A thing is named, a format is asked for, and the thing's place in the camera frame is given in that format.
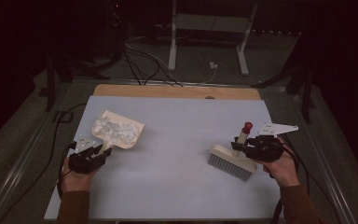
floor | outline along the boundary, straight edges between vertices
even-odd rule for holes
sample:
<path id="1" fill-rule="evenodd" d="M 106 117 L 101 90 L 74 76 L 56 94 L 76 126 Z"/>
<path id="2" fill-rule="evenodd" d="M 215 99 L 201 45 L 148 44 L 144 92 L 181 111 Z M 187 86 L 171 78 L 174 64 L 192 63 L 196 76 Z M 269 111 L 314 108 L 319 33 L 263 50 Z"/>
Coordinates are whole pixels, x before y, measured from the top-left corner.
<path id="1" fill-rule="evenodd" d="M 281 72 L 296 39 L 287 35 L 252 34 L 245 51 L 248 77 L 239 71 L 234 42 L 206 41 L 199 36 L 184 38 L 179 42 L 174 72 L 164 67 L 169 55 L 168 37 L 150 40 L 135 35 L 126 41 L 126 51 L 135 73 L 144 76 L 147 85 L 250 88 Z M 141 57 L 134 49 L 153 56 Z M 160 67 L 153 58 L 159 61 Z M 210 68 L 210 62 L 217 63 L 217 68 Z M 157 69 L 154 78 L 148 80 Z M 96 80 L 75 69 L 73 72 L 76 77 L 72 83 L 57 80 L 57 100 L 50 112 L 45 111 L 47 99 L 38 96 L 46 87 L 46 72 L 37 76 L 35 91 L 0 131 L 0 219 L 3 217 L 0 223 L 53 223 L 43 217 L 57 180 L 61 154 L 74 139 L 81 120 L 84 107 L 80 104 L 87 102 L 100 83 L 138 84 L 125 57 L 101 72 L 109 80 Z M 288 79 L 283 79 L 259 91 L 275 122 L 295 124 L 300 129 L 288 137 L 316 180 L 310 181 L 310 198 L 315 210 L 329 223 L 358 223 L 358 162 L 318 87 L 312 87 L 315 108 L 310 110 L 308 124 L 299 112 L 301 92 L 287 94 L 287 82 Z M 73 106 L 77 107 L 72 121 L 58 126 L 53 121 L 56 112 Z M 306 183 L 304 169 L 300 170 L 300 178 Z M 268 220 L 239 221 L 269 223 Z M 91 220 L 90 223 L 102 222 Z"/>

brush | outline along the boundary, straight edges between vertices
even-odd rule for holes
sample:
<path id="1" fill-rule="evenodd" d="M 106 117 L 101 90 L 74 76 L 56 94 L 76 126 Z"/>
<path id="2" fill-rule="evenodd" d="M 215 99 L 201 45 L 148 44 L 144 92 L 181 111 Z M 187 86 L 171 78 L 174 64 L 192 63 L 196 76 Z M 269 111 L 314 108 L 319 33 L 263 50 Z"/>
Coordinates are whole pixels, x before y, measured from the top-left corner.
<path id="1" fill-rule="evenodd" d="M 252 127 L 253 124 L 251 122 L 245 123 L 240 135 L 235 138 L 237 144 L 243 145 L 246 142 Z M 209 164 L 241 180 L 246 180 L 257 168 L 254 161 L 248 159 L 243 153 L 240 154 L 238 150 L 214 145 L 210 153 Z"/>

wooden edge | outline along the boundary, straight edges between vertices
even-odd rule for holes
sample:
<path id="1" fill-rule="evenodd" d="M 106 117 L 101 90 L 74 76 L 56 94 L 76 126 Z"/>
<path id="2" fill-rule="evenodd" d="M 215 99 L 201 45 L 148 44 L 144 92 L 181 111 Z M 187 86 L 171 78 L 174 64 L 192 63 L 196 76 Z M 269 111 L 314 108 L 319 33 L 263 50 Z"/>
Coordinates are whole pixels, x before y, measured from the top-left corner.
<path id="1" fill-rule="evenodd" d="M 137 85 L 98 85 L 93 95 L 99 96 L 131 96 L 131 97 L 165 97 L 194 99 L 230 99 L 260 100 L 256 89 L 224 88 L 224 87 L 172 87 L 172 86 L 137 86 Z"/>

red cap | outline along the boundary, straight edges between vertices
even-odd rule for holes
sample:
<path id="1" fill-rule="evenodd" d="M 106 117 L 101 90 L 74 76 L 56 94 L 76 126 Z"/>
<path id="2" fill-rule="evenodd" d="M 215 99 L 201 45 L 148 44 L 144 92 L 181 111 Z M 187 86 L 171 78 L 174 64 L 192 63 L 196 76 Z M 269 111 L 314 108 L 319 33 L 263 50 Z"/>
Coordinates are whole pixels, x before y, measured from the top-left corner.
<path id="1" fill-rule="evenodd" d="M 251 129 L 253 128 L 253 124 L 251 122 L 246 122 L 245 126 L 242 128 L 242 132 L 249 134 L 251 132 Z"/>

dark background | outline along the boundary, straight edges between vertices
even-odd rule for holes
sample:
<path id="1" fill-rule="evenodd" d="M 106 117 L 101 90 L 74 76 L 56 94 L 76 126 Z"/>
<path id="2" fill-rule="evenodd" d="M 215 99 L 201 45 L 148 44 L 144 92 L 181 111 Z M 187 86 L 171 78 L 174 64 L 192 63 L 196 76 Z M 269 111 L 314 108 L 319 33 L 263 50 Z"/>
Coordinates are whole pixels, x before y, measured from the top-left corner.
<path id="1" fill-rule="evenodd" d="M 110 2 L 120 3 L 116 10 L 123 20 L 150 37 L 158 35 L 156 23 L 171 22 L 170 1 Z M 228 2 L 243 4 L 200 1 L 205 14 L 216 13 L 216 8 L 225 8 L 220 12 L 230 15 L 241 13 L 241 7 L 229 7 Z M 89 0 L 0 1 L 0 128 L 34 90 L 33 77 L 46 68 L 46 39 L 75 57 L 92 59 L 90 42 L 95 41 L 92 34 L 96 31 L 92 29 L 98 28 L 98 16 L 84 25 L 75 4 L 88 8 L 91 14 L 101 14 L 92 11 Z M 200 11 L 193 6 L 194 1 L 184 1 L 178 10 Z M 321 88 L 358 160 L 358 1 L 264 3 L 258 9 L 254 28 L 257 32 L 303 33 L 286 67 L 316 62 L 313 83 Z"/>

